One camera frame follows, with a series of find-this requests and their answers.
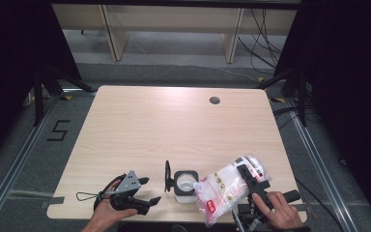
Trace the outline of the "beige wooden shelf unit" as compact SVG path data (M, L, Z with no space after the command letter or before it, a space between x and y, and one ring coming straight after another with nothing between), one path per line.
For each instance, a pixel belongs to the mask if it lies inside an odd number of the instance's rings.
M286 36L297 13L295 10L85 4L54 4L52 9L63 29L103 30L114 61L122 58L129 34L143 31L219 34L227 63L234 61L239 35L260 32L254 25L256 20L265 20L264 33Z

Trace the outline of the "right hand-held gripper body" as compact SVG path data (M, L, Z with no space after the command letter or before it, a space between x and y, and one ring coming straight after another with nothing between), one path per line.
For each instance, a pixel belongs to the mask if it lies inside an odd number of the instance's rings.
M237 209L232 211L238 232L253 232L260 223L268 222L266 216L252 200L252 194L258 194L266 206L272 210L273 205L269 201L268 193L266 192L266 189L270 186L268 181L262 183L251 182L248 184L247 202L245 204L239 204Z

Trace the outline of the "black curtain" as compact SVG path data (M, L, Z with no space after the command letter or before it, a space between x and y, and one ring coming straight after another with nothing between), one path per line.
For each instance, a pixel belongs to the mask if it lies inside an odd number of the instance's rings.
M301 76L371 205L371 0L299 0L276 72Z
M0 146L34 84L50 67L80 73L52 8L54 0L0 0Z

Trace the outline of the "clear jar with black lid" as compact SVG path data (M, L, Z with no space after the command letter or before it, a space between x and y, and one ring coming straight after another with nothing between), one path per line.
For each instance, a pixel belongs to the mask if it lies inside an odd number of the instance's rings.
M168 160L164 169L164 191L170 192L173 189L175 199L180 204L194 202L194 184L199 180L198 173L195 170L179 170L171 176L171 165Z

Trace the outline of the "red and white sugar pouch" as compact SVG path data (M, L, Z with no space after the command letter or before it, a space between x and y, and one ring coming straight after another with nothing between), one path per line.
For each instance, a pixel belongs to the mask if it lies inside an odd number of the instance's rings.
M246 155L194 183L196 203L208 227L249 195L248 184L238 169L241 165L257 183L271 180L267 168L254 156Z

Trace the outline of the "metal floor rail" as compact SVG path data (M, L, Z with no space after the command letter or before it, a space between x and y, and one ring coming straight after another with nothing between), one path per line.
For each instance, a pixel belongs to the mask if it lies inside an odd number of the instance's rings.
M47 122L49 114L53 110L54 106L60 100L59 97L50 97L47 101L46 106L43 109L43 116L41 120L31 129L26 141L22 145L20 151L17 153L13 164L11 165L9 171L7 172L5 178L0 184L0 211L5 204L5 201L13 188L15 182L18 179L26 161L28 160L35 144L41 135L43 128Z
M307 154L316 170L316 173L321 181L321 184L326 192L329 202L331 203L332 209L334 210L340 225L344 232L359 232L357 226L353 220L351 212L345 203L342 195L339 193L334 181L332 180L329 171L322 160L322 157L307 129L300 119L300 113L297 111L295 102L288 98L286 100L289 107L293 107L294 110L290 112L293 116L295 127L300 135L301 141L307 151Z

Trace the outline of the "person's right hand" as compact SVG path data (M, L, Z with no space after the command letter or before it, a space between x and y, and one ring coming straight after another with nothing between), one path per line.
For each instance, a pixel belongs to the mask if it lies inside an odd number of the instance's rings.
M252 194L252 199L260 212L268 219L269 225L274 229L295 229L303 227L298 210L291 206L280 191L271 191L267 197L273 209L257 194Z

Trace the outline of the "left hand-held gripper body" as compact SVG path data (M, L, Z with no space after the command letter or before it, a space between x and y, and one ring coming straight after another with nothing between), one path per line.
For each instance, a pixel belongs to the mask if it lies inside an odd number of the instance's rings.
M139 183L138 179L140 178L131 170L128 174L124 174L121 182L112 189L110 193L110 203L116 211L135 209L138 215L143 216L148 213L151 207L150 203L134 197L143 186Z

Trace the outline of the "person's left hand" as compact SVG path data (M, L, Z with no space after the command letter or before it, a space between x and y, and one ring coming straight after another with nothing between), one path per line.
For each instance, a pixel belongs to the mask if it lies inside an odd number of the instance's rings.
M110 196L106 194L98 207L95 209L90 221L115 224L123 218L135 216L137 211L135 209L125 209L123 211L116 211L110 203Z

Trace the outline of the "black metal stand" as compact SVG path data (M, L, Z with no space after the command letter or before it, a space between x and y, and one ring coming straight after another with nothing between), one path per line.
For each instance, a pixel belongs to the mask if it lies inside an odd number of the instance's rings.
M94 93L96 89L85 84L81 79L73 77L59 69L49 65L41 65L37 67L34 73L34 96L35 96L35 123L37 126L43 119L43 86L49 96L60 97L64 91L58 82L58 79L64 79L68 83L78 87L79 89Z
M275 74L273 78L261 83L258 89L265 90L273 84L284 80L281 93L286 98L291 98L295 93L298 94L298 114L302 125L306 126L305 121L305 99L306 99L306 77L299 69L290 68L286 71Z

